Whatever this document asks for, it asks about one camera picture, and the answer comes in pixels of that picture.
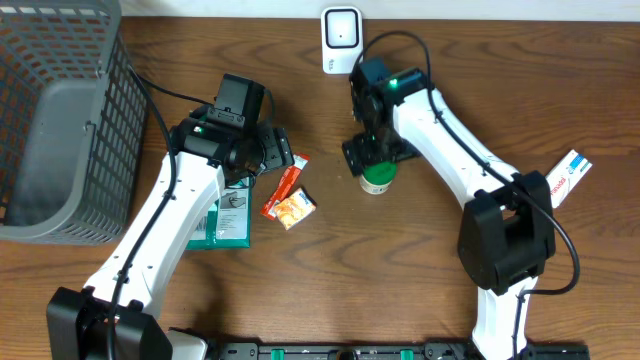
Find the green lid jar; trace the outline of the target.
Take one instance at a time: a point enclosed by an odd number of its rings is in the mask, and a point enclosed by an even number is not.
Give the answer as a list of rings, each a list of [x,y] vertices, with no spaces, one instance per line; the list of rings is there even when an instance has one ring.
[[[385,193],[397,174],[397,165],[382,162],[366,168],[359,177],[361,188],[368,194],[380,195]]]

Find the red stick sachet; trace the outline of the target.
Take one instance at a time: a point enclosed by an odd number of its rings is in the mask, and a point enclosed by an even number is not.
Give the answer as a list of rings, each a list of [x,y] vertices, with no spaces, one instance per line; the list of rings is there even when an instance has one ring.
[[[263,205],[260,211],[260,213],[269,220],[274,220],[276,218],[274,207],[288,196],[300,176],[300,173],[309,162],[310,156],[298,153],[293,156],[293,159],[294,164],[285,169],[280,178],[277,189]]]

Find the orange tissue pack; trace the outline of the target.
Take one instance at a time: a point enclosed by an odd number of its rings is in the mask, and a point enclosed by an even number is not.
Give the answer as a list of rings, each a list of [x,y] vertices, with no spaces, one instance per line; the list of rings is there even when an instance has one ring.
[[[294,227],[315,210],[316,205],[314,201],[303,188],[297,189],[274,207],[276,218],[286,230]]]

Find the green white gloves package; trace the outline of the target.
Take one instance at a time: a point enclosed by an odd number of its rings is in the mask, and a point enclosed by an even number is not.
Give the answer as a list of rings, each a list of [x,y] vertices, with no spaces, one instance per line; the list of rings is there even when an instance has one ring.
[[[250,247],[250,179],[224,189],[222,196],[200,220],[186,249],[203,251]]]

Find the white slim box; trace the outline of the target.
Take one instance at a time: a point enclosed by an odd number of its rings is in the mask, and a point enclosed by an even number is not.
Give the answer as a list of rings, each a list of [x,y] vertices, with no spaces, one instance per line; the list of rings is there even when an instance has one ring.
[[[551,205],[558,208],[591,169],[592,163],[581,153],[571,149],[546,175]]]

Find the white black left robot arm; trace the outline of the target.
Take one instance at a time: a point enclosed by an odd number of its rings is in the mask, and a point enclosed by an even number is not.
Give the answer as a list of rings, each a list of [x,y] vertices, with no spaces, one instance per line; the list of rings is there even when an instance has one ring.
[[[284,129],[262,105],[271,91],[223,76],[217,96],[163,126],[157,180],[110,257],[79,291],[59,288],[46,311],[55,359],[208,359],[210,340],[158,323],[167,286],[198,223],[241,180],[293,164]]]

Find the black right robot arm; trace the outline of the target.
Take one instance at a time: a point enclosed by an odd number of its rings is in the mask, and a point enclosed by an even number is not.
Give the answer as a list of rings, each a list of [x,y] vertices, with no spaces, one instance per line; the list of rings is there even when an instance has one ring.
[[[355,65],[349,82],[354,117],[365,128],[342,145],[351,173],[413,157],[429,162],[463,210],[457,252],[478,287],[476,351],[485,359],[521,355],[526,302],[556,250],[544,216],[552,210],[546,178],[492,154],[417,67],[393,74],[373,58]]]

